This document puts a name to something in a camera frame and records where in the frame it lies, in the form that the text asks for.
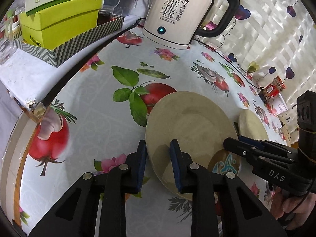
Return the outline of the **person's right hand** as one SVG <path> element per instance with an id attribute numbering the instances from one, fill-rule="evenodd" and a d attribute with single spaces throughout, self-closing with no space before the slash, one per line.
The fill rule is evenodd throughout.
<path id="1" fill-rule="evenodd" d="M 284 216 L 285 213 L 294 213 L 292 221 L 287 225 L 286 230 L 294 230 L 302 226 L 315 206 L 315 194 L 309 193 L 305 200 L 300 197 L 286 198 L 282 189 L 277 187 L 271 204 L 270 212 L 275 219 Z"/>

